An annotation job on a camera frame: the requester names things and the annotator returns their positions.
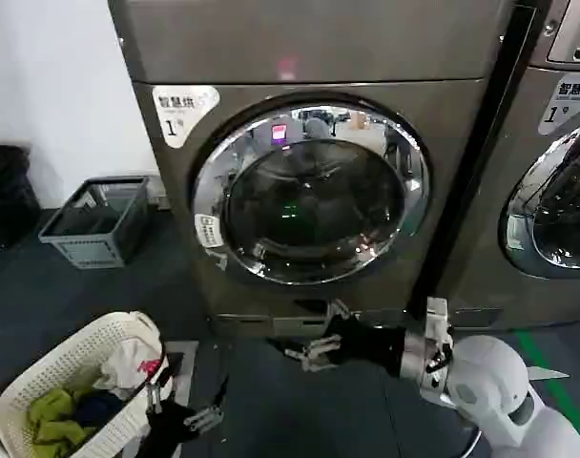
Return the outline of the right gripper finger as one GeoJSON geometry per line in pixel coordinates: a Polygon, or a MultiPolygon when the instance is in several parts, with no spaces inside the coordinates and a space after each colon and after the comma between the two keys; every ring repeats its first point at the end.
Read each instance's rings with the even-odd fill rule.
{"type": "Polygon", "coordinates": [[[335,299],[327,303],[325,315],[327,325],[350,325],[359,322],[356,314],[342,300],[335,299]]]}
{"type": "Polygon", "coordinates": [[[333,334],[311,341],[307,345],[300,344],[295,349],[287,347],[283,355],[300,364],[305,372],[320,372],[338,367],[334,362],[333,353],[342,347],[342,337],[333,334]]]}

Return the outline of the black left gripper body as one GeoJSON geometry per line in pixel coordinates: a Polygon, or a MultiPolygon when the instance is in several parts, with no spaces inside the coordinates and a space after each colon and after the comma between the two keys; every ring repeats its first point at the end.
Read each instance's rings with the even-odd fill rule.
{"type": "Polygon", "coordinates": [[[183,443],[196,438],[196,433],[185,421],[196,412],[173,401],[163,401],[161,411],[147,413],[150,432],[144,439],[145,458],[169,458],[183,443]]]}

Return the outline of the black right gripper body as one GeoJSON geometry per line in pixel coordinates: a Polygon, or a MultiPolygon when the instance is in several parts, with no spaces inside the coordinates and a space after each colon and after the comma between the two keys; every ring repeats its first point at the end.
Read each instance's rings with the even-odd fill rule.
{"type": "Polygon", "coordinates": [[[326,329],[326,336],[338,336],[340,347],[328,353],[333,364],[366,361],[385,369],[390,377],[399,378],[404,354],[405,329],[375,327],[355,317],[335,316],[326,329]]]}

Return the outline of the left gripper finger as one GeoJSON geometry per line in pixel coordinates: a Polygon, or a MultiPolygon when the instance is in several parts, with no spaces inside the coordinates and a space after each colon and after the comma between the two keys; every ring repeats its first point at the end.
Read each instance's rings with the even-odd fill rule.
{"type": "Polygon", "coordinates": [[[147,412],[160,414],[163,411],[163,401],[174,393],[175,387],[176,365],[164,364],[146,384],[147,412]]]}
{"type": "Polygon", "coordinates": [[[198,413],[186,418],[183,425],[187,428],[213,428],[219,425],[224,417],[222,404],[227,393],[228,382],[229,377],[226,377],[220,385],[212,403],[198,413]]]}

